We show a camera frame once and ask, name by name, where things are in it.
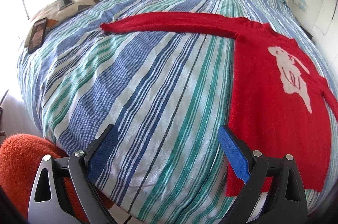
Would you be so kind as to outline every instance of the wall outlet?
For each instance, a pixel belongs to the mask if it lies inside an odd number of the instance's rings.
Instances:
[[[294,4],[296,4],[302,11],[306,12],[308,9],[308,5],[305,0],[292,0]]]

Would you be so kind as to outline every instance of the smartphone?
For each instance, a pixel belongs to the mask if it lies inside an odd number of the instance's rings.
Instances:
[[[59,10],[63,10],[71,4],[74,4],[72,0],[61,0],[57,5],[59,6]]]
[[[28,54],[35,52],[42,46],[43,40],[45,38],[47,21],[47,18],[42,18],[34,23],[28,43]]]

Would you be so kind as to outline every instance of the orange fuzzy blanket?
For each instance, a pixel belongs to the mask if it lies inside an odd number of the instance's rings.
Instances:
[[[10,136],[0,148],[0,185],[25,218],[35,175],[45,154],[54,158],[68,156],[49,141],[29,134]],[[65,179],[65,184],[76,217],[88,222],[69,178]],[[111,208],[113,203],[102,194],[100,197],[104,205]]]

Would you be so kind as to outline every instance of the bed mattress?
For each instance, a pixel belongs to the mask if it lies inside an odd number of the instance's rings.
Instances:
[[[270,23],[296,39],[337,97],[327,64],[285,0],[100,1],[50,32],[35,53],[21,47],[20,88],[38,129],[68,154],[85,149],[108,124],[118,126],[115,145],[100,152],[89,178],[142,222],[218,223],[234,201],[224,195],[228,163],[217,139],[229,117],[234,41],[192,33],[113,34],[101,23],[151,11]],[[330,167],[322,193],[306,190],[310,212],[337,178],[337,122],[328,113]]]

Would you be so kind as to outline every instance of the phone screen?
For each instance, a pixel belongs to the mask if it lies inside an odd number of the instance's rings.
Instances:
[[[36,21],[33,25],[32,34],[28,44],[28,53],[31,54],[40,48],[43,44],[45,31],[47,27],[47,18]]]

